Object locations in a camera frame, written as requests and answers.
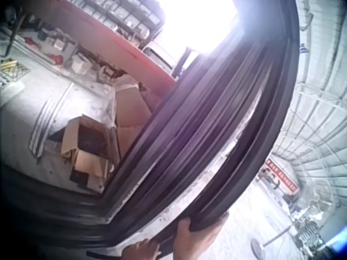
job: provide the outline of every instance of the sign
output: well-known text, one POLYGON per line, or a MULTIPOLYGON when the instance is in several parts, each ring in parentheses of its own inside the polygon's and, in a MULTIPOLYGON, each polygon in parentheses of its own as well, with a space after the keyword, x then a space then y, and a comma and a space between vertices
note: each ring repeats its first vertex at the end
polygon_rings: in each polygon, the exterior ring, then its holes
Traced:
POLYGON ((288 189, 291 190, 291 192, 295 192, 298 189, 298 186, 292 182, 291 179, 271 159, 267 159, 265 164, 288 187, 288 189))

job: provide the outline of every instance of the shelf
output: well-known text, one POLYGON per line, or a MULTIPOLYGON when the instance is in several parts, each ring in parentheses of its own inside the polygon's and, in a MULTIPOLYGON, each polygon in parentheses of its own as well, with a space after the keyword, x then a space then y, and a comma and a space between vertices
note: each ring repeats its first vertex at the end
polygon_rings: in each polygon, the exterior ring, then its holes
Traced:
POLYGON ((124 29, 130 35, 134 35, 135 34, 135 38, 137 40, 139 40, 140 42, 144 40, 144 38, 142 36, 140 36, 138 34, 138 32, 136 32, 134 29, 132 29, 130 26, 128 26, 124 21, 119 19, 117 16, 115 16, 112 13, 110 13, 104 7, 102 7, 101 5, 98 5, 95 1, 93 1, 93 0, 84 0, 84 1, 85 1, 86 4, 90 5, 92 8, 94 8, 98 12, 102 13, 103 15, 105 15, 108 19, 110 19, 111 21, 115 22, 118 26, 120 26, 122 29, 124 29))

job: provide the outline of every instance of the floor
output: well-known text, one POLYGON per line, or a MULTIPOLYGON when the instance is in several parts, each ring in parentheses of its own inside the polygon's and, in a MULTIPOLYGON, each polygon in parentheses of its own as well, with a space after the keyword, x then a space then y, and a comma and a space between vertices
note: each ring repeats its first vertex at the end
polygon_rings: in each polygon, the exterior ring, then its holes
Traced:
POLYGON ((6 100, 6 103, 3 102, 3 95, 1 96, 2 162, 44 183, 90 193, 69 180, 72 168, 61 158, 55 143, 45 143, 43 156, 38 161, 29 149, 29 141, 45 102, 52 102, 50 112, 53 114, 64 93, 66 97, 56 111, 48 135, 66 126, 68 120, 82 114, 102 121, 107 98, 104 87, 95 83, 87 88, 57 75, 14 47, 11 58, 28 67, 30 72, 17 82, 24 85, 18 94, 6 100))

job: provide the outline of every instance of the corrugated metal roof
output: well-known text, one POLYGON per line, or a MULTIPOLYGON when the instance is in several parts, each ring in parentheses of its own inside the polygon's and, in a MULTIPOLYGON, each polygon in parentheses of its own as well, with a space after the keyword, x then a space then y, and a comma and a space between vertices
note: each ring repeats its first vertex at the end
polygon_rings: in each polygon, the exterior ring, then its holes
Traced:
POLYGON ((347 7, 343 0, 297 5, 297 85, 273 153, 291 163, 303 186, 327 184, 347 205, 347 7))

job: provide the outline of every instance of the finger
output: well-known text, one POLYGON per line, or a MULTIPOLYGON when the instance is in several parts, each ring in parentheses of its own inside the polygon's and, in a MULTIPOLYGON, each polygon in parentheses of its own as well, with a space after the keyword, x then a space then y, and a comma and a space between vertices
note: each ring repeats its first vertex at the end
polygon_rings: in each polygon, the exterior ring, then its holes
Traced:
POLYGON ((222 227, 225 225, 229 218, 229 212, 224 214, 215 224, 209 226, 208 228, 202 230, 204 234, 209 235, 218 235, 219 232, 222 230, 222 227))
POLYGON ((135 248, 139 248, 140 247, 140 244, 141 244, 141 241, 137 242, 134 246, 135 248))
POLYGON ((190 218, 182 219, 178 222, 177 233, 190 233, 190 218))
POLYGON ((140 242, 139 246, 143 246, 143 245, 147 244, 148 241, 149 241, 149 239, 142 240, 142 241, 140 242))
POLYGON ((150 246, 150 249, 152 250, 152 252, 157 253, 159 251, 160 245, 156 241, 151 240, 149 242, 149 246, 150 246))
POLYGON ((149 245, 149 253, 150 253, 150 257, 152 259, 156 259, 157 256, 159 255, 159 244, 156 241, 150 241, 148 243, 149 245))

